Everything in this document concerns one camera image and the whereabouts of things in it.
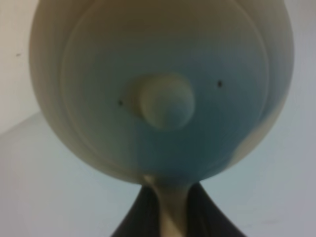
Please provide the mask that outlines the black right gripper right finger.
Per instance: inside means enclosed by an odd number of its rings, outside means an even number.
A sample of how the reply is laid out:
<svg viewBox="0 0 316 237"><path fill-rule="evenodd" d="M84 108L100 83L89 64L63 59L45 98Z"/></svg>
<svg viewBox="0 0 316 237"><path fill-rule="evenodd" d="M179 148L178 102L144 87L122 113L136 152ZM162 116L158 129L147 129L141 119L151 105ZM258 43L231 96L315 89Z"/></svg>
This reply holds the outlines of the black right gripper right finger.
<svg viewBox="0 0 316 237"><path fill-rule="evenodd" d="M187 200L188 237L245 237L209 197L201 183L194 184Z"/></svg>

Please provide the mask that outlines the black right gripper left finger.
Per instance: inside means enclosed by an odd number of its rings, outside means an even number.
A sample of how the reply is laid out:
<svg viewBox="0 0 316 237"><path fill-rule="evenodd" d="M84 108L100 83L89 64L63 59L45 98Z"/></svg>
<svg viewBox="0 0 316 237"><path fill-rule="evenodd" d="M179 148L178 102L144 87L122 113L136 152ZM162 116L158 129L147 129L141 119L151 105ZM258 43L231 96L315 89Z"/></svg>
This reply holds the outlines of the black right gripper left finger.
<svg viewBox="0 0 316 237"><path fill-rule="evenodd" d="M113 237L159 237L159 204L153 189L143 186Z"/></svg>

